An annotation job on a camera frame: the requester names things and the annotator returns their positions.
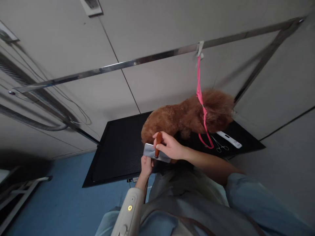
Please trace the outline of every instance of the curly fur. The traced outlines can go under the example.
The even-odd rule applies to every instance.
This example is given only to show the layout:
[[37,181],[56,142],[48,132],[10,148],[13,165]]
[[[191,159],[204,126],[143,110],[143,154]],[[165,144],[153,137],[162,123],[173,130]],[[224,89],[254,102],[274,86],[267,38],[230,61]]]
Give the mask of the curly fur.
[[[202,93],[203,105],[208,114],[206,126],[210,133],[226,129],[233,121],[232,110],[234,98],[217,90],[206,90]],[[153,144],[153,134],[165,131],[174,136],[181,131],[184,139],[190,137],[191,132],[206,133],[203,126],[203,110],[196,95],[176,104],[160,107],[153,111],[141,131],[142,143]]]

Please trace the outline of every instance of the grooming loop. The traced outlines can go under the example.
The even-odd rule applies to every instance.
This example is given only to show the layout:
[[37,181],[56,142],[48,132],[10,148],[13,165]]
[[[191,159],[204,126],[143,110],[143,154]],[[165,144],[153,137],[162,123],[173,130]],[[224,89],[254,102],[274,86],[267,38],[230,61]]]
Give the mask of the grooming loop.
[[204,129],[206,130],[206,134],[208,136],[208,140],[210,142],[210,147],[208,145],[206,145],[206,143],[202,140],[201,138],[201,134],[198,134],[200,141],[205,145],[205,147],[212,149],[213,143],[211,141],[211,138],[209,136],[208,130],[207,130],[207,126],[206,126],[206,118],[207,118],[207,110],[206,108],[203,106],[203,101],[202,101],[202,92],[201,92],[201,88],[200,88],[200,60],[203,58],[203,53],[202,51],[202,47],[203,47],[203,41],[200,41],[199,43],[199,49],[198,49],[198,54],[197,54],[197,59],[198,59],[198,63],[197,63],[197,80],[198,80],[198,84],[197,84],[197,98],[200,102],[200,104],[202,105],[202,109],[203,109],[203,126]]

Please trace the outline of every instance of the stainless steel frame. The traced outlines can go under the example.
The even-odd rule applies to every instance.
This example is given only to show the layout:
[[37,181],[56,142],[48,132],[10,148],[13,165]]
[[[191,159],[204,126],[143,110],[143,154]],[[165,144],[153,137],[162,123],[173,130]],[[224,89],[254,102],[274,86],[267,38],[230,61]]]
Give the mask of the stainless steel frame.
[[[241,88],[241,90],[239,91],[237,96],[235,97],[235,103],[237,103],[241,99],[241,97],[244,95],[244,93],[246,92],[248,87],[252,84],[252,82],[255,80],[255,78],[257,77],[259,72],[267,64],[268,60],[271,58],[271,56],[274,54],[274,52],[277,50],[277,48],[283,43],[283,41],[287,37],[289,37],[291,34],[293,34],[297,30],[297,28],[304,21],[304,19],[305,19],[305,17],[293,18],[293,19],[290,19],[290,20],[282,22],[282,23],[278,23],[278,24],[274,24],[274,25],[270,25],[270,26],[266,26],[266,27],[262,27],[262,28],[258,28],[258,29],[253,29],[250,31],[226,36],[223,38],[205,41],[205,43],[203,45],[204,49],[215,47],[215,46],[226,44],[226,43],[231,43],[234,41],[238,41],[238,40],[242,40],[242,39],[246,39],[246,38],[250,38],[250,37],[254,37],[254,36],[258,36],[258,35],[262,35],[262,34],[266,34],[266,33],[280,31],[279,34],[277,35],[277,37],[274,39],[274,41],[268,46],[268,48],[264,52],[264,55],[262,56],[260,62],[257,64],[255,69],[253,70],[253,72],[249,76],[248,80],[245,82],[245,84],[243,85],[243,87]],[[49,113],[53,114],[54,116],[59,118],[63,123],[68,124],[69,127],[74,129],[76,132],[78,132],[81,135],[85,136],[86,138],[90,139],[94,143],[99,144],[99,142],[96,139],[94,139],[92,136],[90,136],[89,134],[87,134],[86,132],[81,130],[78,126],[76,126],[73,123],[66,120],[64,117],[60,116],[58,113],[53,111],[50,107],[43,104],[36,97],[34,97],[30,92],[33,90],[43,89],[43,88],[47,88],[50,86],[59,85],[59,84],[67,83],[70,81],[75,81],[78,79],[91,77],[94,75],[104,74],[104,73],[108,73],[111,71],[124,69],[124,68],[132,67],[132,66],[136,66],[136,65],[140,65],[140,64],[144,64],[144,63],[148,63],[148,62],[152,62],[152,61],[156,61],[156,60],[160,60],[160,59],[164,59],[164,58],[168,58],[168,57],[172,57],[172,56],[177,56],[177,55],[181,55],[181,54],[185,54],[185,53],[189,53],[189,52],[198,51],[198,47],[199,47],[199,43],[185,46],[185,47],[180,47],[180,48],[173,49],[170,51],[161,52],[161,53],[141,57],[141,58],[126,61],[126,62],[120,62],[120,63],[116,63],[113,65],[104,66],[104,67],[101,67],[98,69],[93,69],[93,70],[81,72],[78,74],[73,74],[73,75],[61,77],[58,79],[48,80],[48,81],[44,81],[44,82],[40,82],[40,83],[36,83],[36,84],[24,86],[24,87],[17,87],[17,88],[14,88],[12,91],[15,93],[19,93],[20,95],[26,96],[27,98],[32,100],[36,105],[38,105],[42,109],[48,111]]]

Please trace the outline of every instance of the blue floor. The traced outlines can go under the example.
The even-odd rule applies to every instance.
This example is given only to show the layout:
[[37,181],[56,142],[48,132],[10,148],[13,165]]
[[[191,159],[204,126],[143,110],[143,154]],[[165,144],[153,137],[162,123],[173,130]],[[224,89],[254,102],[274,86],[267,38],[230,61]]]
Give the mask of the blue floor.
[[[54,162],[48,175],[22,209],[7,235],[94,235],[103,215],[123,203],[124,181],[82,188],[94,152]],[[149,179],[147,199],[155,175]]]

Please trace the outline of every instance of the black table mat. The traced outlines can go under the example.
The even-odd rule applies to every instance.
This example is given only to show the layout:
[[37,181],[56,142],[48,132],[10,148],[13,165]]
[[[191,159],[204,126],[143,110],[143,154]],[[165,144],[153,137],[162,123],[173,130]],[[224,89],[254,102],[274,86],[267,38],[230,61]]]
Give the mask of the black table mat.
[[[150,113],[151,112],[147,112],[109,121],[107,123],[83,187],[115,182],[139,175],[141,172],[140,160],[143,153],[141,130]],[[191,133],[188,140],[181,139],[179,133],[175,135],[175,138],[185,146],[218,157],[229,157],[265,148],[262,143],[236,121],[233,121],[228,128],[224,130],[224,133],[241,143],[242,147],[240,149],[235,148],[217,134],[212,135],[222,146],[228,146],[229,150],[221,148],[222,152],[217,152],[216,148],[218,146],[214,140],[212,140],[214,148],[206,148],[201,143],[196,133]],[[202,135],[202,138],[205,143],[209,143],[206,134]],[[170,164],[159,162],[159,165],[153,169],[153,172],[159,172],[169,168],[169,165]]]

